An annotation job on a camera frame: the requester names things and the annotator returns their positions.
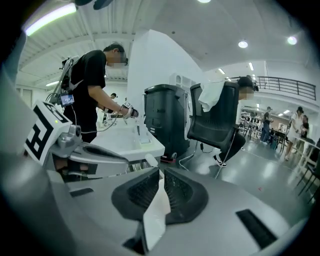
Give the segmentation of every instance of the white cloth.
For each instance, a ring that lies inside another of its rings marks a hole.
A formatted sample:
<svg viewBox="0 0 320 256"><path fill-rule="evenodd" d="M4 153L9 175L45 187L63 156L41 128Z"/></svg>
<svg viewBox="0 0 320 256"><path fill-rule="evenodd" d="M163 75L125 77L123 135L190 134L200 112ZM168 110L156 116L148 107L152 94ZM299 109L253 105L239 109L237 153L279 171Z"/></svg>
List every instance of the white cloth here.
<svg viewBox="0 0 320 256"><path fill-rule="evenodd" d="M202 93L200 94L198 101L202 105L203 112L209 112L210 109L217 104L224 84L225 81L221 80L201 84Z"/></svg>
<svg viewBox="0 0 320 256"><path fill-rule="evenodd" d="M288 140L292 143L295 143L296 138L300 137L300 132L301 132L301 127L303 124L303 115L301 114L300 117L298 117L297 113L294 113L291 117L291 120L294 120L294 125L293 123L291 124L291 127L289 129L289 132L287 134Z"/></svg>

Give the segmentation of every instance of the glove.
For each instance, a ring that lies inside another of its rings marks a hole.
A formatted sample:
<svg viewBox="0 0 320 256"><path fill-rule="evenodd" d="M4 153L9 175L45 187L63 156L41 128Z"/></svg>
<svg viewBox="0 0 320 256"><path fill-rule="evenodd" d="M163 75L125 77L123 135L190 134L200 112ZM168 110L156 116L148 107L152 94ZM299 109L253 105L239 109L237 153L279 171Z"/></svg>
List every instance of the glove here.
<svg viewBox="0 0 320 256"><path fill-rule="evenodd" d="M139 112L132 107L132 108L128 108L128 113L126 113L123 118L124 119L137 118L138 116L139 116Z"/></svg>

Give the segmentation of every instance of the white wall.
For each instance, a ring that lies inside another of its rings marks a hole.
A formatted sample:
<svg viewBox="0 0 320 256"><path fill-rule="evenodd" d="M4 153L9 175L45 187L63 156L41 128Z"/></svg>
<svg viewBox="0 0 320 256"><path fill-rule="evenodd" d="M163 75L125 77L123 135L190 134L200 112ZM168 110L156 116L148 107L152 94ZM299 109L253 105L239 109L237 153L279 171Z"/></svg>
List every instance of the white wall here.
<svg viewBox="0 0 320 256"><path fill-rule="evenodd" d="M128 101L144 113L142 98L146 88L169 84L177 73L197 83L207 81L203 71L175 41L154 30L135 34L128 71Z"/></svg>

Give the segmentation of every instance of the chair backrest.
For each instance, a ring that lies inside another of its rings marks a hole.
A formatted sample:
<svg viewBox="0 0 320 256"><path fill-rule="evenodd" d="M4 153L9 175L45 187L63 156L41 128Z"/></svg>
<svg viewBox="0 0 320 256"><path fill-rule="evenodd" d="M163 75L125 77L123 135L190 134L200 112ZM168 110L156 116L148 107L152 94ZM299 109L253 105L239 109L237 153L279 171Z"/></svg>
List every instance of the chair backrest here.
<svg viewBox="0 0 320 256"><path fill-rule="evenodd" d="M222 151L227 147L234 132L239 85L233 82L225 82L217 104L209 112L204 112L198 101L202 93L201 85L193 85L190 88L190 93L192 120L187 137L220 148Z"/></svg>

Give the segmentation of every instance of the small screen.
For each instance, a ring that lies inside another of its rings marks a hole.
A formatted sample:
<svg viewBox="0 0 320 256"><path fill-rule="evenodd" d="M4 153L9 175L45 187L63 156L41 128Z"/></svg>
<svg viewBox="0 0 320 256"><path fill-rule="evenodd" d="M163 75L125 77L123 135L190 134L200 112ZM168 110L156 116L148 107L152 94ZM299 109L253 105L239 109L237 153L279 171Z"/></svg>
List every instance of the small screen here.
<svg viewBox="0 0 320 256"><path fill-rule="evenodd" d="M61 105L62 107L66 107L75 103L73 95L62 95L61 96Z"/></svg>

